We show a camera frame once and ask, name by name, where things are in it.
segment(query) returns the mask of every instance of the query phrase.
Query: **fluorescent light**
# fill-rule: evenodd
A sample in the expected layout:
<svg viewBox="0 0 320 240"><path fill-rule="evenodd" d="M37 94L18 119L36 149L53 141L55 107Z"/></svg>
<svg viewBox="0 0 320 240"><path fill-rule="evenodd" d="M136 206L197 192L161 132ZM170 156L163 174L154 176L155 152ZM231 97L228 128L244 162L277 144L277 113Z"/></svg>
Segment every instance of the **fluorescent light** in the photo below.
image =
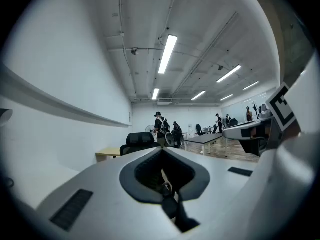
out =
<svg viewBox="0 0 320 240"><path fill-rule="evenodd" d="M178 40L178 37L176 37L174 35L168 36L168 40L166 41L166 44L165 44L161 64L160 64L159 71L158 71L159 74L165 73L177 40Z"/></svg>
<svg viewBox="0 0 320 240"><path fill-rule="evenodd" d="M233 96L233 94L231 94L231 95L229 95L229 96L227 96L227 97L225 97L225 98L220 99L220 101L223 101L223 100L225 100L225 99L228 99L228 98L231 97L231 96Z"/></svg>
<svg viewBox="0 0 320 240"><path fill-rule="evenodd" d="M255 82L255 83L253 83L253 84L251 84L251 85L249 85L248 87L244 88L243 90L246 90L246 89L248 89L248 88L250 88L251 86L254 86L254 85L256 85L256 84L259 84L259 81L258 81L258 82Z"/></svg>
<svg viewBox="0 0 320 240"><path fill-rule="evenodd" d="M234 69L232 69L228 74L225 74L223 77L221 77L218 81L216 81L217 83L222 82L223 80L225 80L227 77L230 77L234 72L236 72L237 70L241 69L241 66L238 65L236 66Z"/></svg>
<svg viewBox="0 0 320 240"><path fill-rule="evenodd" d="M196 98L199 98L202 94L206 93L205 91L200 92L197 96L195 96L192 101L194 101Z"/></svg>
<svg viewBox="0 0 320 240"><path fill-rule="evenodd" d="M153 97L152 97L153 100L157 99L159 91L160 91L159 88L154 88Z"/></svg>

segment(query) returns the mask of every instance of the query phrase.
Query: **bag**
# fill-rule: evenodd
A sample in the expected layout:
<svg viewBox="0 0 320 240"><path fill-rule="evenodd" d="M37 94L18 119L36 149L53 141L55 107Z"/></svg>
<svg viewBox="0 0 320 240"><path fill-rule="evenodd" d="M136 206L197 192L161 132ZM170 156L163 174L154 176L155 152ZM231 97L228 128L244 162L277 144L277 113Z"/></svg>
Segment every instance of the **bag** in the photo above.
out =
<svg viewBox="0 0 320 240"><path fill-rule="evenodd" d="M160 122L162 123L160 132L164 135L167 135L168 133L170 133L170 126L168 124L168 120L167 119L162 120L161 117L158 117L157 119L160 120Z"/></svg>
<svg viewBox="0 0 320 240"><path fill-rule="evenodd" d="M246 120L248 122L252 121L252 116L249 113L246 114Z"/></svg>

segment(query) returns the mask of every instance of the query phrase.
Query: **white ceiling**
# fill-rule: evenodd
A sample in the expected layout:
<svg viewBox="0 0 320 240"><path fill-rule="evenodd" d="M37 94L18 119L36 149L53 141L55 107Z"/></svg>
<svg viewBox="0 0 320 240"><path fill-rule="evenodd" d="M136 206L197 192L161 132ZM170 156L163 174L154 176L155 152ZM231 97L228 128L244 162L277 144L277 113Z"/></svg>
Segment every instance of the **white ceiling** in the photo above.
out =
<svg viewBox="0 0 320 240"><path fill-rule="evenodd" d="M133 102L150 100L154 88L160 88L158 98L180 104L201 91L206 94L196 102L221 104L220 99L240 95L256 81L276 78L278 65L265 31L241 0L121 0L122 25L119 0L95 2L109 55ZM178 37L174 51L179 53L172 54L161 75L168 35ZM145 49L132 55L129 48ZM240 70L217 83L238 64Z"/></svg>

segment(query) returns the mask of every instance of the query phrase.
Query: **wooden floor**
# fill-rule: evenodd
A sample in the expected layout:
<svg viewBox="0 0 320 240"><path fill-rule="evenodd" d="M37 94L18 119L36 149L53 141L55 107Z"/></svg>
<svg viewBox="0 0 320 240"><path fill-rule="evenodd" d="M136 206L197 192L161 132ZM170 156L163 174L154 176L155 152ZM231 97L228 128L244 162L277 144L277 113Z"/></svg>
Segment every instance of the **wooden floor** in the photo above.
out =
<svg viewBox="0 0 320 240"><path fill-rule="evenodd" d="M200 154L202 151L202 145L194 144L188 142L188 152L195 154ZM180 149L185 149L185 144L182 144ZM226 138L221 137L215 140L215 143L211 144L211 153L208 153L208 147L206 150L206 156L214 158L223 158L231 160L249 161L257 163L259 157L254 154L247 154L243 147L241 146L239 140L227 139L226 148Z"/></svg>

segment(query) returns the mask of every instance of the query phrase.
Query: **rectangular light fixture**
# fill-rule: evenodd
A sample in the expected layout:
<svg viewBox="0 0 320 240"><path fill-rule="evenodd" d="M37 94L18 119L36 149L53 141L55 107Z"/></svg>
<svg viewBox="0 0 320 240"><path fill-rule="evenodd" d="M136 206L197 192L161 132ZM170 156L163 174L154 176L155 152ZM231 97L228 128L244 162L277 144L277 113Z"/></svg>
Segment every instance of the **rectangular light fixture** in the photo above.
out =
<svg viewBox="0 0 320 240"><path fill-rule="evenodd" d="M255 86L256 84L259 84L259 81L249 85L248 87L244 88L243 90L246 90L246 89L250 88L251 86Z"/></svg>
<svg viewBox="0 0 320 240"><path fill-rule="evenodd" d="M234 69L232 69L228 74L225 74L223 77L221 77L218 81L216 81L217 83L222 82L223 80L225 80L227 77L230 77L234 72L238 71L239 69L241 69L241 66L238 65L236 66Z"/></svg>
<svg viewBox="0 0 320 240"><path fill-rule="evenodd" d="M194 101L195 99L199 98L202 94L205 94L205 91L200 92L197 96L195 96L193 99L191 99L192 101Z"/></svg>
<svg viewBox="0 0 320 240"><path fill-rule="evenodd" d="M174 35L168 36L168 40L166 41L166 44L165 44L162 60L161 60L159 71L158 71L159 74L165 73L171 54L174 51L177 40L178 40L178 37Z"/></svg>
<svg viewBox="0 0 320 240"><path fill-rule="evenodd" d="M223 100L225 100L225 99L228 99L228 98L231 97L231 96L233 96L233 94L231 94L231 95L229 95L229 96L227 96L227 97L225 97L225 98L220 99L220 101L223 101Z"/></svg>
<svg viewBox="0 0 320 240"><path fill-rule="evenodd" d="M156 100L156 99L157 99L157 96L158 96L159 91L160 91L159 88L154 88L154 92L153 92L153 96L152 96L152 99L153 99L153 100Z"/></svg>

